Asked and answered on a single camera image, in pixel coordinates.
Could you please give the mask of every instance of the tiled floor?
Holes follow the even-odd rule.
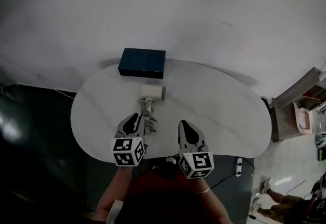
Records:
[[[325,130],[325,116],[322,116],[323,123],[319,129],[319,122],[315,124],[317,131]],[[253,182],[252,201],[260,197],[262,207],[269,209],[276,204],[268,195],[258,194],[261,189],[261,183],[268,177],[272,177],[272,189],[276,192],[304,197],[309,194],[314,183],[325,173],[326,160],[317,161],[317,150],[315,147],[315,135],[303,135],[300,137],[285,140],[280,143],[270,143],[267,150],[255,158],[255,174]],[[262,215],[256,215],[257,219],[267,223],[275,224],[277,222],[265,218]],[[247,224],[258,224],[256,220],[248,218]]]

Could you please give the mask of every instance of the small white box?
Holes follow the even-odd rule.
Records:
[[[116,166],[137,166],[145,154],[141,137],[114,138],[111,152]]]
[[[153,85],[143,85],[141,90],[141,97],[152,98],[153,101],[164,100],[165,97],[165,87],[153,86]]]
[[[179,165],[187,179],[204,178],[214,169],[213,153],[183,153]]]

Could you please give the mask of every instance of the white table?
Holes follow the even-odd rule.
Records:
[[[215,69],[166,60],[163,79],[121,76],[117,64],[84,83],[72,105],[71,127],[86,153],[114,162],[111,140],[123,119],[140,113],[137,99],[143,84],[166,87],[165,100],[153,107],[157,133],[145,136],[149,146],[145,159],[178,152],[181,120],[188,120],[203,131],[213,154],[256,157],[269,144],[271,121],[257,94]]]

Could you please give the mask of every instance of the shoe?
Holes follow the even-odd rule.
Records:
[[[175,156],[168,156],[168,157],[166,158],[166,162],[171,162],[171,163],[173,163],[174,165],[176,165],[176,164],[177,164],[177,159],[176,159]]]
[[[261,208],[261,201],[259,198],[255,199],[254,200],[254,203],[253,203],[253,213],[254,214],[257,214],[258,213],[258,210]]]
[[[265,180],[264,182],[264,186],[261,189],[261,194],[267,194],[267,192],[270,190],[270,178],[268,178],[267,180]]]

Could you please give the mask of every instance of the bracelet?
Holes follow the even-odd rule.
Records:
[[[209,191],[209,189],[210,189],[210,187],[208,187],[208,189],[207,189],[207,190],[205,190],[205,191],[202,191],[202,192],[196,192],[196,193],[194,193],[194,194],[203,194],[203,193],[205,193],[205,192],[208,192],[208,191]]]

